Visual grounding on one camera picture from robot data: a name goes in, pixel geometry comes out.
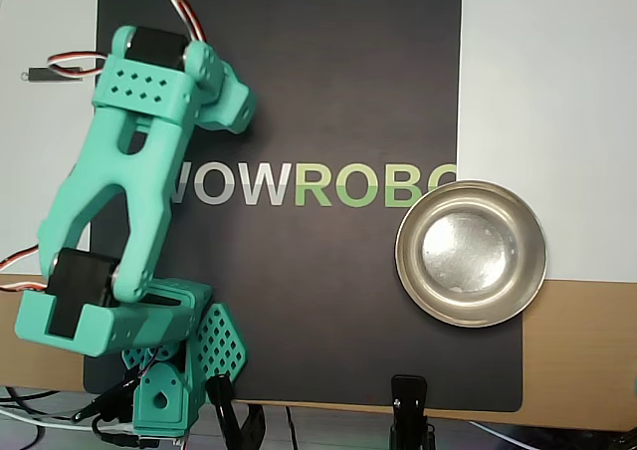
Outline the teal gripper black motor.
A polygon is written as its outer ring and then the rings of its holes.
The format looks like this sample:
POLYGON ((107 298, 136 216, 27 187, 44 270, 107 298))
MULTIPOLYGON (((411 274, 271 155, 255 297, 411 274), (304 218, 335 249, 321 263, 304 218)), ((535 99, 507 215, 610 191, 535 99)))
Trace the teal gripper black motor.
POLYGON ((256 108, 253 92, 237 78, 233 68, 223 64, 224 82, 216 102, 202 105, 196 125, 205 130, 227 130, 243 133, 250 124, 256 108))

